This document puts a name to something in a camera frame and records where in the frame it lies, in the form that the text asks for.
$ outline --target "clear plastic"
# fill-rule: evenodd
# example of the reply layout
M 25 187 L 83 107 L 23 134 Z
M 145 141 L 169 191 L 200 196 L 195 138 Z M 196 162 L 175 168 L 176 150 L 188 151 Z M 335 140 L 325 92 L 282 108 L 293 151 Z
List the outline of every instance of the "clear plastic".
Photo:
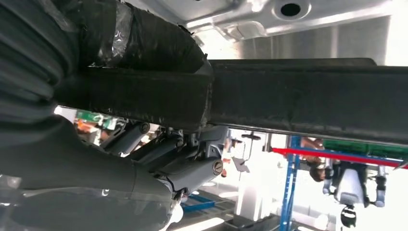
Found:
M 155 194 L 109 189 L 19 190 L 0 176 L 0 231 L 159 231 L 177 203 Z
M 109 65 L 117 64 L 123 57 L 128 45 L 130 26 L 132 22 L 131 9 L 120 2 L 116 4 L 116 27 L 112 44 L 112 61 Z

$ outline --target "metal frame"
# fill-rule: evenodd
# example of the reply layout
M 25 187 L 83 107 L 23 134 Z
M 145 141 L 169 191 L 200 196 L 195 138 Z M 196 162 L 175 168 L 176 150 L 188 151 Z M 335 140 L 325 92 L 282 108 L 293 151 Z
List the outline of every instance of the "metal frame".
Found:
M 300 147 L 301 137 L 291 136 L 289 146 Z M 285 191 L 283 194 L 282 210 L 280 214 L 279 231 L 291 231 L 292 226 L 292 210 L 294 201 L 294 192 L 296 187 L 297 171 L 300 167 L 300 156 L 296 154 L 288 154 L 288 169 L 286 172 Z
M 375 66 L 370 59 L 210 63 L 214 77 L 88 68 L 61 85 L 56 100 L 186 131 L 212 124 L 408 145 L 408 109 L 401 103 L 408 98 L 408 68 Z M 149 99 L 129 100 L 144 99 L 145 89 L 152 91 Z

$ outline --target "industrial machinery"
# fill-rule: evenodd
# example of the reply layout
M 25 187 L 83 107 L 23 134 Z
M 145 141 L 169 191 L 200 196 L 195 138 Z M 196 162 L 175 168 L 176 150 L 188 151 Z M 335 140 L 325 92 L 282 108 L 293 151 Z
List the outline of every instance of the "industrial machinery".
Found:
M 221 173 L 227 127 L 408 144 L 404 67 L 209 61 L 183 26 L 115 0 L 0 0 L 0 33 L 6 230 L 165 229 Z M 58 104 L 137 122 L 95 147 Z M 130 151 L 146 123 L 166 130 Z

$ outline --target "green panel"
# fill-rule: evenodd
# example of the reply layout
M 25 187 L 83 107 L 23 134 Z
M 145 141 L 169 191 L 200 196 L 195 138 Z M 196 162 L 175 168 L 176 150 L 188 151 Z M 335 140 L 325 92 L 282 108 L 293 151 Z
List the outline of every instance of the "green panel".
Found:
M 369 154 L 371 156 L 394 159 L 405 159 L 408 157 L 408 148 L 406 147 L 335 140 L 324 140 L 323 146 L 328 150 L 351 154 Z

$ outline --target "black tape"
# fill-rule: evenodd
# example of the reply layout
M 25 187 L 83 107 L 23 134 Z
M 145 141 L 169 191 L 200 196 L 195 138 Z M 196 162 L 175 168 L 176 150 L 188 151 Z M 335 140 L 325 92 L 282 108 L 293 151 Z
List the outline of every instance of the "black tape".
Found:
M 80 67 L 105 66 L 112 58 L 116 0 L 53 0 L 79 27 Z
M 191 34 L 131 4 L 133 19 L 127 49 L 119 67 L 195 73 L 205 60 Z

